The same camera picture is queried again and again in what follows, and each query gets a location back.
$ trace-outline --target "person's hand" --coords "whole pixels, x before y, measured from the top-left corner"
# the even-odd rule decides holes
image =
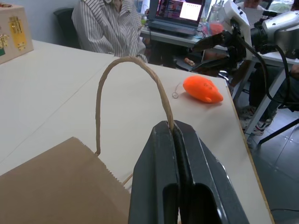
[[[291,76],[293,78],[299,79],[299,65],[293,65],[291,69]]]

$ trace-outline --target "twisted paper handle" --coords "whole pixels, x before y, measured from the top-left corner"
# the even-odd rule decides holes
[[[108,67],[104,71],[104,73],[100,79],[100,82],[99,82],[96,107],[95,107],[95,124],[96,124],[96,140],[97,140],[97,151],[95,152],[95,154],[97,156],[99,156],[99,154],[101,153],[101,146],[100,146],[100,123],[101,123],[100,116],[101,116],[101,112],[100,112],[100,107],[101,107],[101,95],[102,95],[103,85],[104,85],[104,82],[107,79],[107,76],[108,76],[109,72],[111,71],[111,69],[114,66],[116,66],[122,62],[133,62],[133,63],[139,65],[156,82],[159,93],[160,93],[162,106],[163,106],[166,116],[167,116],[169,128],[170,128],[171,132],[173,132],[173,123],[174,122],[173,122],[173,115],[172,115],[171,107],[170,107],[168,98],[166,96],[165,90],[162,86],[162,83],[161,83],[159,77],[156,75],[156,73],[152,69],[150,69],[148,66],[146,66],[146,64],[139,58],[132,57],[132,56],[121,57],[119,59],[114,60],[112,63],[110,63],[108,65]]]

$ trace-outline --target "striped shirt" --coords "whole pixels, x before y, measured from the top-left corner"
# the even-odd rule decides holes
[[[72,20],[82,49],[117,57],[143,55],[145,45],[139,38],[141,18],[132,0],[122,0],[118,12],[112,0],[80,0]]]

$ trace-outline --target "floor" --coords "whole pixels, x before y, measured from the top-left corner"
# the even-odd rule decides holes
[[[248,104],[242,92],[239,106]],[[278,110],[263,136],[250,136],[248,144],[270,209],[299,210],[299,125],[283,132],[260,147],[258,142],[299,118],[299,112]],[[272,211],[276,224],[299,224],[299,212]]]

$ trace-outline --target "orange toy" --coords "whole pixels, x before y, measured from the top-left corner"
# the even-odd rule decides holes
[[[185,79],[183,87],[187,93],[206,103],[219,103],[223,96],[218,92],[214,83],[202,76],[190,76]]]

